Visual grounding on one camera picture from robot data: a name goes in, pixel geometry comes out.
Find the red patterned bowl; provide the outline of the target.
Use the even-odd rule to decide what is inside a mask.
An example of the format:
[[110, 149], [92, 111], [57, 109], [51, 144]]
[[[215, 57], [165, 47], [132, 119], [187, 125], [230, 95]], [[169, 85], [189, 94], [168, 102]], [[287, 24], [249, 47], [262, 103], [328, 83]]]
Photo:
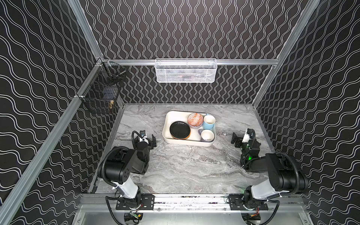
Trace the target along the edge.
[[200, 113], [192, 113], [187, 118], [187, 123], [191, 128], [199, 128], [203, 124], [204, 117]]

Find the black plate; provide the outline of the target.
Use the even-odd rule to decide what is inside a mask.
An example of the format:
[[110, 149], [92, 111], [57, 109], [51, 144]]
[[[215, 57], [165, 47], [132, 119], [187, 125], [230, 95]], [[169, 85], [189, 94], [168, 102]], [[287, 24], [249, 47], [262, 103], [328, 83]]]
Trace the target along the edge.
[[187, 137], [191, 132], [190, 126], [183, 121], [175, 121], [170, 125], [170, 134], [174, 139]]

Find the orange plate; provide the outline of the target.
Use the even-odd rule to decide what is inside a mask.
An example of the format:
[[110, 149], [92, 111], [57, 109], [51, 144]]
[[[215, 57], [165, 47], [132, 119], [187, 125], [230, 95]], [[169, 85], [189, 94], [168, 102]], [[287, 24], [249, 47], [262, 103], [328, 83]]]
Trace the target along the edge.
[[181, 138], [180, 140], [187, 140], [191, 136], [191, 132], [189, 132], [187, 137]]

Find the lavender mug white inside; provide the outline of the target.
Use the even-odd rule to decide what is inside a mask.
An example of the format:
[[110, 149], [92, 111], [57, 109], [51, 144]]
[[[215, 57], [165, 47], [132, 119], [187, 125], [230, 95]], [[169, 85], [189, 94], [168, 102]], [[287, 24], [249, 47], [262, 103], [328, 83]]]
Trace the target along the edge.
[[205, 142], [205, 143], [210, 143], [215, 139], [215, 135], [211, 130], [208, 129], [200, 129], [198, 131], [200, 137], [201, 137], [201, 141]]

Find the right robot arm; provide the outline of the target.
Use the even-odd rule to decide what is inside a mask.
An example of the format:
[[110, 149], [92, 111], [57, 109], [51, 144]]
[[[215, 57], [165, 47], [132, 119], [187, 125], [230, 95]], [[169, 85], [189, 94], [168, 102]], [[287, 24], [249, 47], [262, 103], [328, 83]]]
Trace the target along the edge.
[[242, 137], [232, 133], [231, 143], [241, 150], [240, 164], [246, 172], [268, 174], [267, 180], [245, 189], [241, 202], [247, 209], [258, 209], [266, 201], [308, 188], [308, 178], [294, 157], [283, 152], [259, 156], [261, 143], [253, 129], [248, 128]]

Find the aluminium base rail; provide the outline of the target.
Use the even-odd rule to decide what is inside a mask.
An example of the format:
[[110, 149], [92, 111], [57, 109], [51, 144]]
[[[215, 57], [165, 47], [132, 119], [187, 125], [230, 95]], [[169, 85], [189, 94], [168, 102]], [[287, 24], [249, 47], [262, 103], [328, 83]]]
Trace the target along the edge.
[[284, 196], [247, 209], [241, 194], [151, 194], [153, 209], [132, 211], [107, 194], [85, 194], [74, 225], [311, 225], [300, 196]]

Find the light blue mug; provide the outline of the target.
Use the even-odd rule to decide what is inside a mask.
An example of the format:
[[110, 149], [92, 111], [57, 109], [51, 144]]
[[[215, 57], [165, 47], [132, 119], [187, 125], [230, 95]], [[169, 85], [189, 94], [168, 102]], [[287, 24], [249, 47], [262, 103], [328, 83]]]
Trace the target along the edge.
[[203, 129], [205, 130], [211, 130], [213, 129], [214, 125], [216, 123], [216, 118], [211, 114], [206, 114], [203, 118]]

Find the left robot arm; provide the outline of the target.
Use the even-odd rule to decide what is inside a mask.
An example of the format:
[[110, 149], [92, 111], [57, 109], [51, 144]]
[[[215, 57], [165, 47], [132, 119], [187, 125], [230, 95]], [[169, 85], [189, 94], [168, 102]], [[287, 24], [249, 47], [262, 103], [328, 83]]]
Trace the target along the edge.
[[119, 193], [119, 197], [107, 200], [119, 201], [130, 209], [141, 206], [140, 188], [130, 178], [131, 173], [144, 175], [149, 167], [150, 151], [157, 146], [154, 135], [149, 138], [146, 131], [133, 131], [132, 149], [124, 146], [113, 147], [101, 161], [97, 176]]

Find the white plastic bin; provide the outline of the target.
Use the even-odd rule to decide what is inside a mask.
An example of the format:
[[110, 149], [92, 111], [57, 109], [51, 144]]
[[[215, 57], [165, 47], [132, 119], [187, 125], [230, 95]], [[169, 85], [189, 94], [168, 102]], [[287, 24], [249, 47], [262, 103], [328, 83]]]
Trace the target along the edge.
[[190, 136], [185, 140], [175, 139], [171, 136], [170, 125], [174, 122], [187, 122], [188, 117], [193, 112], [182, 112], [182, 111], [170, 111], [166, 114], [165, 123], [162, 131], [162, 136], [167, 143], [190, 145], [190, 146], [202, 146], [210, 147], [215, 143], [216, 140], [216, 129], [214, 126], [211, 132], [214, 134], [214, 138], [210, 142], [206, 142], [201, 138], [201, 132], [203, 131], [203, 125], [200, 128], [190, 128]]

